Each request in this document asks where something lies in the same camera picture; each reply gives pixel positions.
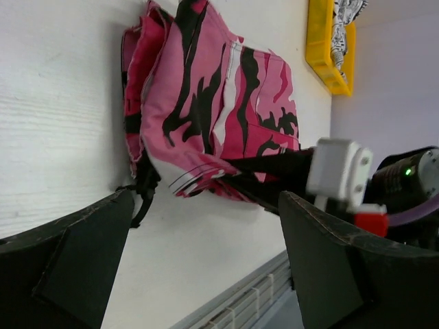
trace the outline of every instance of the pocket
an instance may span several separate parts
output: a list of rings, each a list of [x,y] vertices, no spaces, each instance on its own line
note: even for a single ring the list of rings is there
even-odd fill
[[[286,149],[298,149],[299,142],[291,135],[249,124],[247,145],[244,156],[271,156],[284,153]]]

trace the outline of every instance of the yellow crate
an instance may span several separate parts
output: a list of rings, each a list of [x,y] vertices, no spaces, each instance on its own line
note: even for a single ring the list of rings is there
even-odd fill
[[[346,26],[348,53],[342,71],[348,83],[331,59],[331,38],[334,0],[309,0],[307,49],[305,58],[334,95],[351,96],[354,85],[355,24]]]

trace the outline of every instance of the wall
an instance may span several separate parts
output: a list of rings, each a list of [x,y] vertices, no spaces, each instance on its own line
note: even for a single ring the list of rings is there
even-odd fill
[[[392,0],[383,2],[391,8]],[[430,3],[429,15],[365,23],[358,30],[354,95],[333,100],[331,136],[351,138],[371,148],[374,168],[387,155],[438,144],[436,3]]]
[[[177,0],[160,3],[172,11]],[[214,3],[234,32],[291,64],[303,145],[328,136],[331,97],[303,56],[307,0]],[[141,8],[0,1],[0,237],[81,209],[127,178],[119,52]],[[129,233],[104,328],[168,328],[284,249],[279,220],[260,208],[176,199],[160,186]]]

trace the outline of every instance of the pink fabric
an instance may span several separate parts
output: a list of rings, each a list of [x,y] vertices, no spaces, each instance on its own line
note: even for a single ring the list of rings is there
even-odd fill
[[[239,173],[228,159],[298,149],[288,64],[271,51],[246,47],[206,0],[182,0],[169,31],[156,26],[143,19],[128,70],[128,85],[143,81],[149,88],[141,104],[143,143],[128,142],[132,161],[144,145],[175,195],[208,189],[248,201],[216,178]],[[162,38],[163,48],[154,47]],[[139,88],[130,92],[127,87],[128,98],[139,99]]]

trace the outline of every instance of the purple cable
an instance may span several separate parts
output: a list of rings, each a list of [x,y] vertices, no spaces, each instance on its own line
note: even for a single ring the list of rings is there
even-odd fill
[[[439,194],[436,194],[431,199],[428,199],[423,204],[416,206],[410,210],[400,212],[399,214],[389,215],[389,226],[401,226],[430,215],[439,209]]]

